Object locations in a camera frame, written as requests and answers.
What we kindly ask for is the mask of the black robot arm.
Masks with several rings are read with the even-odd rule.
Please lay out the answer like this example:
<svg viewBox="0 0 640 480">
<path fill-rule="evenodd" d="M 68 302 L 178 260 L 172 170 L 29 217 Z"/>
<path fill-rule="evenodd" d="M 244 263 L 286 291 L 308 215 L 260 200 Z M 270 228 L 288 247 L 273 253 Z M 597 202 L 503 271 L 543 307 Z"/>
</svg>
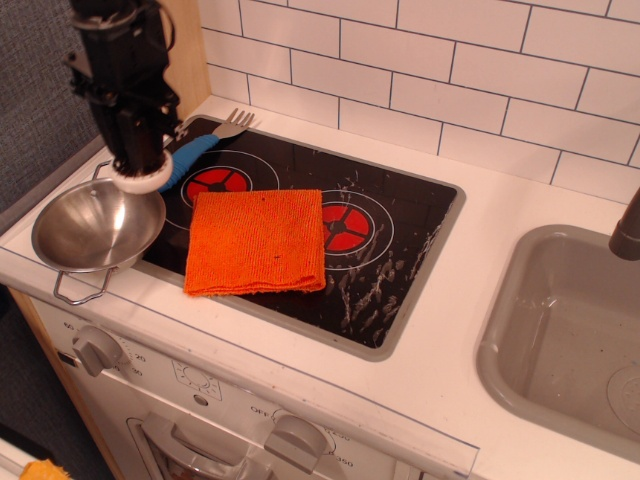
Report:
<svg viewBox="0 0 640 480">
<path fill-rule="evenodd" d="M 179 96 L 164 74 L 175 25 L 157 1 L 72 1 L 71 24 L 83 45 L 64 58 L 71 86 L 90 106 L 125 177 L 164 165 L 163 138 L 182 133 Z"/>
</svg>

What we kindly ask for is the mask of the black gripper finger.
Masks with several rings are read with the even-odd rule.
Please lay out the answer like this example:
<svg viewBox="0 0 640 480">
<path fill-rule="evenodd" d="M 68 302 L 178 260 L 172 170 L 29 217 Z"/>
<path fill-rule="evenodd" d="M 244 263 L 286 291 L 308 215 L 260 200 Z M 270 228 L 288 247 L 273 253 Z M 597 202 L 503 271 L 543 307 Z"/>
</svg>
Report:
<svg viewBox="0 0 640 480">
<path fill-rule="evenodd" d="M 116 160 L 115 169 L 130 170 L 130 138 L 126 108 L 118 104 L 115 106 L 107 106 L 91 102 L 90 110 L 106 146 L 114 155 L 114 159 Z"/>
<path fill-rule="evenodd" d="M 187 133 L 176 107 L 128 108 L 118 114 L 124 153 L 118 155 L 122 175 L 149 175 L 164 165 L 164 137 L 181 140 Z"/>
</svg>

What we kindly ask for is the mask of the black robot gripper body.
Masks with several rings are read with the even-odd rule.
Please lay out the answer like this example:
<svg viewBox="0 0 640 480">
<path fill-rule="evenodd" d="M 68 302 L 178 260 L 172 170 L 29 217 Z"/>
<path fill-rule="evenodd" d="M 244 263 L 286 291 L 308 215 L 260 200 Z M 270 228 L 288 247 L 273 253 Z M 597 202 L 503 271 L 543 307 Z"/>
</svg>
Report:
<svg viewBox="0 0 640 480">
<path fill-rule="evenodd" d="M 173 47 L 160 14 L 71 16 L 84 50 L 64 58 L 74 93 L 116 113 L 129 107 L 157 131 L 177 131 L 178 95 L 164 73 Z"/>
</svg>

